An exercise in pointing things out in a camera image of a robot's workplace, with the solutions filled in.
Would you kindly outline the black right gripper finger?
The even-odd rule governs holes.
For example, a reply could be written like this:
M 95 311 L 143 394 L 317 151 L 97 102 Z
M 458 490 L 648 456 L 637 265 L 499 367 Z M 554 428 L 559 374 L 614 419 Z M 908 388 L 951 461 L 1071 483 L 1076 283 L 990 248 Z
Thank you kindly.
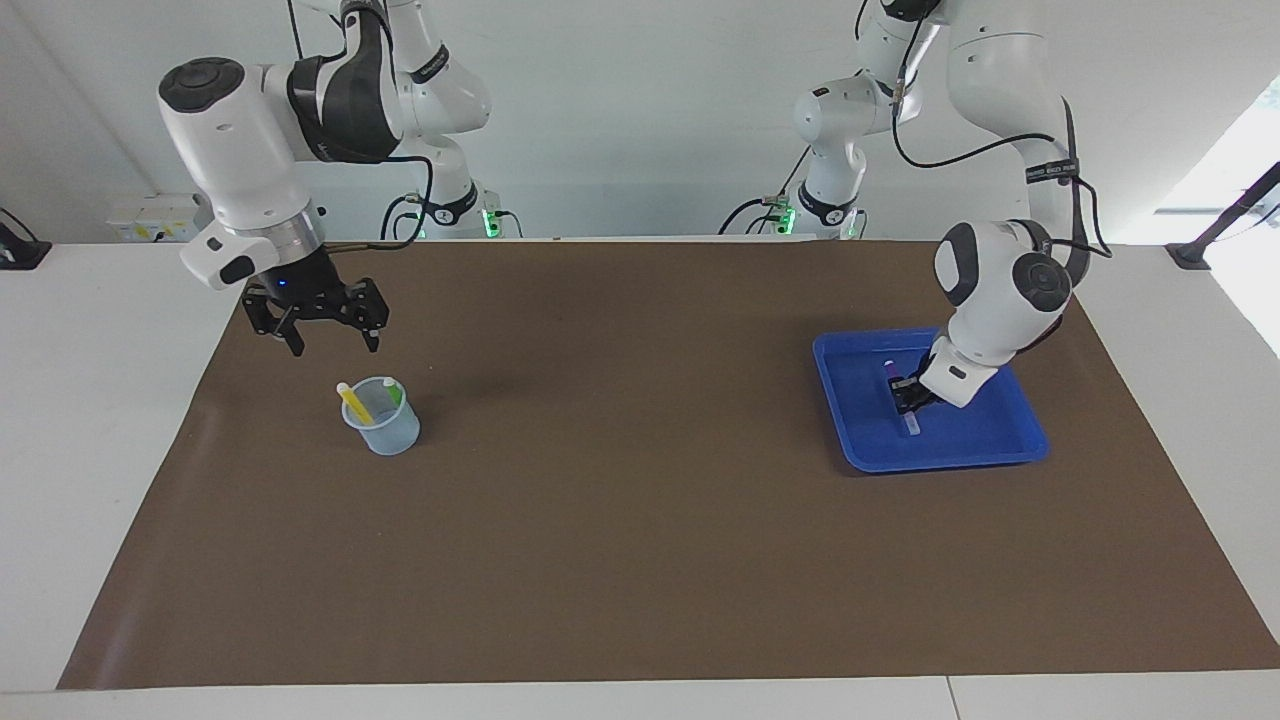
M 346 286 L 346 324 L 360 332 L 370 354 L 380 346 L 380 333 L 387 327 L 390 310 L 375 281 Z
M 294 327 L 294 307 L 288 307 L 278 316 L 271 310 L 268 292 L 243 292 L 243 309 L 256 334 L 280 341 L 294 357 L 303 355 L 305 342 Z

